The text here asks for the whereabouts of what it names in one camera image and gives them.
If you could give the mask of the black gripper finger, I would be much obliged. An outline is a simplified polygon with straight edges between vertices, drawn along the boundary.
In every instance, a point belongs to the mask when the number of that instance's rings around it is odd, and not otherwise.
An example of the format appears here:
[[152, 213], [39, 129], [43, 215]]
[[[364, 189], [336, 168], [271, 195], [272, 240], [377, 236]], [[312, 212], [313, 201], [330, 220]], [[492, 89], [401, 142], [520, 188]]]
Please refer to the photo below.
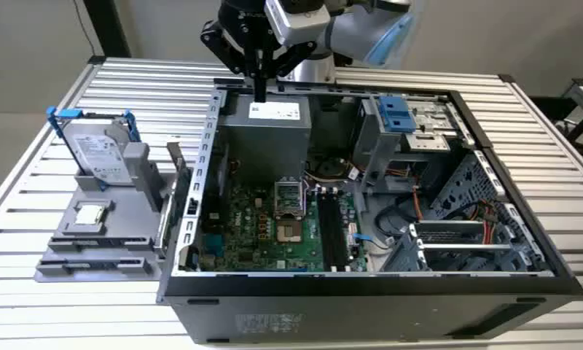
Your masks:
[[261, 102], [267, 102], [268, 81], [287, 76], [297, 65], [312, 55], [317, 48], [316, 41], [295, 44], [275, 58], [275, 44], [268, 44], [261, 57]]
[[232, 73], [253, 80], [255, 101], [261, 102], [260, 59], [249, 26], [243, 24], [227, 31], [219, 21], [211, 20], [204, 25], [200, 38]]

